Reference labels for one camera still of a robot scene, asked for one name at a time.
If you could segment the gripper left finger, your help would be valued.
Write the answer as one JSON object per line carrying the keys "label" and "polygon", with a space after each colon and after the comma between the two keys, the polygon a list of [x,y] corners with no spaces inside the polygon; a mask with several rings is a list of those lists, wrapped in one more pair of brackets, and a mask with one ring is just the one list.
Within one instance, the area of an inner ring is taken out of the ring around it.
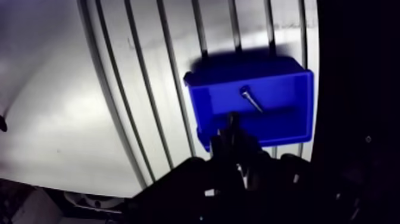
{"label": "gripper left finger", "polygon": [[124,204],[125,223],[243,223],[234,143],[239,115],[211,138],[212,157],[191,157]]}

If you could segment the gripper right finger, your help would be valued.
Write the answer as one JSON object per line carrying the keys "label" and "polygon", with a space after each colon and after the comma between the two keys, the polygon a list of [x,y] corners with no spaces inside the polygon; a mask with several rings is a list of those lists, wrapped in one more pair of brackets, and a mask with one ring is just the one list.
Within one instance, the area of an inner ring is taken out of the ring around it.
{"label": "gripper right finger", "polygon": [[355,187],[317,175],[310,162],[293,154],[273,158],[234,115],[234,150],[247,177],[254,217],[261,223],[357,223],[361,200]]}

